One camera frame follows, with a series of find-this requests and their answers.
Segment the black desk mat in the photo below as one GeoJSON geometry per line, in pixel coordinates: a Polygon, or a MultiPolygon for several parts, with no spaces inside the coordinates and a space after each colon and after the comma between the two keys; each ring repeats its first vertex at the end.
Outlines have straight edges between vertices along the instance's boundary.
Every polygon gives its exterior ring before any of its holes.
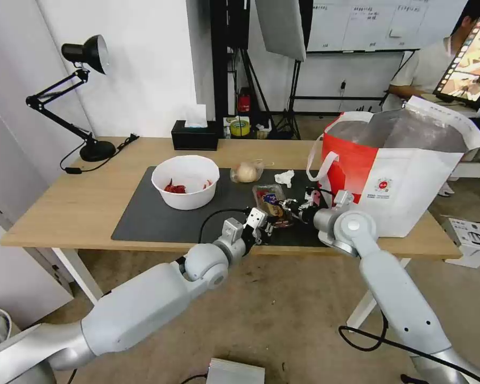
{"type": "MultiPolygon", "coordinates": [[[[133,194],[123,216],[117,224],[112,240],[165,242],[165,243],[197,243],[199,229],[203,221],[211,213],[226,209],[256,205],[252,193],[254,185],[274,184],[274,175],[287,170],[265,170],[261,179],[255,183],[233,183],[229,178],[229,168],[220,169],[220,179],[213,199],[204,207],[192,211],[180,211],[169,207],[162,200],[158,190],[151,183],[151,174],[155,169],[149,167],[133,194]]],[[[296,170],[292,179],[292,188],[283,188],[287,198],[301,199],[305,187],[312,185],[305,171],[296,170]]],[[[224,212],[212,217],[203,230],[203,242],[215,241],[221,233],[224,220],[234,217],[244,222],[244,215],[239,212],[224,212]]],[[[318,240],[317,230],[300,222],[290,228],[274,229],[270,244],[289,246],[324,245],[318,240]]]]}

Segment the white table leg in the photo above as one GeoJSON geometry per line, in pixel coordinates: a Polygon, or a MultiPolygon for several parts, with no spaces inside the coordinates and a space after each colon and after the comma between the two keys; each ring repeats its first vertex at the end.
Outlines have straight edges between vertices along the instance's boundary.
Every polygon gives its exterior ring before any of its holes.
{"type": "MultiPolygon", "coordinates": [[[[400,264],[405,268],[407,264],[409,264],[409,261],[411,261],[411,259],[402,259],[400,264]]],[[[372,293],[370,291],[366,292],[356,309],[354,309],[354,312],[352,312],[348,318],[347,325],[352,328],[361,327],[376,305],[377,302],[373,298],[372,293]]]]}
{"type": "Polygon", "coordinates": [[[96,304],[100,297],[103,296],[103,292],[80,259],[80,256],[78,256],[76,250],[69,248],[52,249],[80,288],[82,288],[82,291],[84,291],[93,304],[96,304]]]}

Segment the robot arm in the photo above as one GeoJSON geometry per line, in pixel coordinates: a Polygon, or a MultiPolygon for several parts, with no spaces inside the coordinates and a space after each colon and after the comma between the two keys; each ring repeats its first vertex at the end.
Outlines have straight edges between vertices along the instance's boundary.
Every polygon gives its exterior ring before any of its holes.
{"type": "MultiPolygon", "coordinates": [[[[404,345],[455,364],[480,377],[480,369],[452,348],[439,319],[399,260],[379,248],[377,227],[371,216],[350,210],[352,195],[339,191],[332,209],[317,209],[295,201],[281,207],[318,229],[318,238],[350,256],[360,257],[359,269],[388,323],[404,345]]],[[[430,384],[467,384],[477,380],[425,357],[410,354],[411,360],[430,384]]]]}
{"type": "Polygon", "coordinates": [[[224,222],[214,244],[196,244],[172,263],[158,264],[105,294],[81,321],[38,324],[0,344],[0,384],[47,361],[70,370],[109,352],[129,349],[224,282],[228,268],[270,234],[267,214],[254,208],[245,224],[224,222]]]}

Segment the lamp base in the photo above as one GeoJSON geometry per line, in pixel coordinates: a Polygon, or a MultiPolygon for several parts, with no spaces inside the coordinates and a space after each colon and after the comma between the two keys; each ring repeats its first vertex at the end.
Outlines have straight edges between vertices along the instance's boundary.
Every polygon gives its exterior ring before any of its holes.
{"type": "Polygon", "coordinates": [[[97,162],[111,158],[116,152],[116,147],[109,141],[87,142],[80,150],[83,161],[97,162]]]}

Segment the desk lamp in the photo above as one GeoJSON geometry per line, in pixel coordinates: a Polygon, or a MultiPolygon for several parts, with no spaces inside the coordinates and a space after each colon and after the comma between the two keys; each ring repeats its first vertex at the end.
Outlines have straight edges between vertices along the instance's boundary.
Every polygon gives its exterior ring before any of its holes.
{"type": "Polygon", "coordinates": [[[92,132],[85,131],[74,124],[68,123],[61,117],[45,108],[46,104],[61,97],[62,95],[72,91],[73,89],[87,83],[89,70],[84,68],[84,63],[91,68],[106,75],[109,66],[108,51],[105,40],[101,35],[90,37],[83,45],[81,44],[63,44],[61,48],[62,56],[73,63],[77,68],[71,75],[61,81],[49,86],[35,95],[26,99],[27,105],[43,114],[47,118],[62,125],[67,130],[81,137],[85,141],[85,145],[80,150],[80,157],[87,162],[97,162],[110,159],[116,152],[115,146],[108,141],[98,141],[92,136],[92,132]],[[72,84],[70,87],[62,90],[50,92],[52,89],[64,84],[74,77],[79,78],[79,82],[72,84]]]}

